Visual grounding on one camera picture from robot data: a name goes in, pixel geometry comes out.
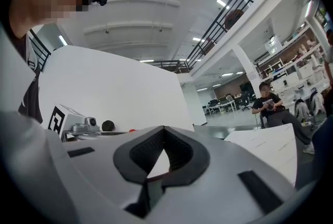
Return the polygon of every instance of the man sitting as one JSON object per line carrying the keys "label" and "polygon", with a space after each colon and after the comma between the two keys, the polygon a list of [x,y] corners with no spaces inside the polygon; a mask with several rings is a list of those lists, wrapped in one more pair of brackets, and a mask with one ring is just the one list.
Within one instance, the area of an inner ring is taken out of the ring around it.
{"label": "man sitting", "polygon": [[259,85],[261,97],[256,99],[252,106],[252,114],[261,113],[266,117],[268,126],[276,127],[283,124],[291,123],[295,136],[305,145],[304,153],[314,154],[311,139],[304,133],[301,123],[290,112],[282,107],[283,101],[274,93],[271,93],[271,88],[268,83]]}

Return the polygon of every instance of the white curved wall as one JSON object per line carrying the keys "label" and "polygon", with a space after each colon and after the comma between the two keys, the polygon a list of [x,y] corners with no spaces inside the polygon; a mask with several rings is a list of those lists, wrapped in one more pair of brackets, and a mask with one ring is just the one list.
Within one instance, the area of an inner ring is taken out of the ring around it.
{"label": "white curved wall", "polygon": [[118,131],[166,125],[193,131],[177,75],[105,52],[64,46],[54,51],[40,77],[42,126],[56,104],[112,120]]}

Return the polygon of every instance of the ceiling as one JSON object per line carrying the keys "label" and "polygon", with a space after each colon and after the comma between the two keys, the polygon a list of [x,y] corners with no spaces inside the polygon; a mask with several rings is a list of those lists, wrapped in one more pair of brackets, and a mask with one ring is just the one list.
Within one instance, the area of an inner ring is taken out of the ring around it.
{"label": "ceiling", "polygon": [[108,0],[58,27],[69,44],[136,60],[181,59],[221,7],[216,0]]}
{"label": "ceiling", "polygon": [[[251,61],[267,53],[265,42],[276,35],[281,42],[287,39],[305,21],[305,12],[309,0],[282,0],[278,6],[248,34],[240,46]],[[221,77],[224,73],[244,71],[233,51],[225,55],[215,66],[195,82],[197,89],[226,84],[237,77]]]}

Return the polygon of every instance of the railing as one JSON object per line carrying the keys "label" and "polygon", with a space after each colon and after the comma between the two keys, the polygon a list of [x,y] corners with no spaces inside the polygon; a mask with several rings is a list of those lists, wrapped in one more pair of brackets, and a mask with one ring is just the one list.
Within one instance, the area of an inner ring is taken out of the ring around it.
{"label": "railing", "polygon": [[149,62],[147,64],[165,69],[167,71],[170,71],[170,72],[173,72],[173,73],[176,73],[176,74],[189,73],[190,72],[190,67],[187,64],[187,61],[162,60],[162,61]]}
{"label": "railing", "polygon": [[45,45],[38,38],[36,33],[33,30],[30,30],[33,39],[29,37],[33,50],[36,53],[38,63],[40,64],[41,71],[43,71],[45,63],[48,57],[51,55],[51,52],[45,47]]}
{"label": "railing", "polygon": [[229,0],[226,3],[188,56],[187,65],[189,70],[193,68],[197,60],[205,56],[217,44],[222,36],[243,15],[245,8],[249,7],[248,4],[253,2],[254,0]]}

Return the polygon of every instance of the desk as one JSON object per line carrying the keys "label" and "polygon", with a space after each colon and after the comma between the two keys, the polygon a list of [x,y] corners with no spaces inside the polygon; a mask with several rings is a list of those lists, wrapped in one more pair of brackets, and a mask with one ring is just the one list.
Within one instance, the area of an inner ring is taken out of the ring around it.
{"label": "desk", "polygon": [[259,130],[233,131],[224,140],[245,148],[295,185],[297,151],[292,124]]}
{"label": "desk", "polygon": [[225,103],[223,105],[215,105],[215,106],[212,106],[212,107],[203,108],[202,110],[205,111],[205,110],[208,109],[209,115],[212,115],[210,110],[212,109],[214,111],[215,108],[218,108],[220,110],[220,113],[222,114],[221,107],[225,107],[225,106],[228,106],[228,105],[231,105],[231,108],[233,109],[233,111],[237,110],[235,100],[232,100],[232,101],[230,101],[228,103]]}

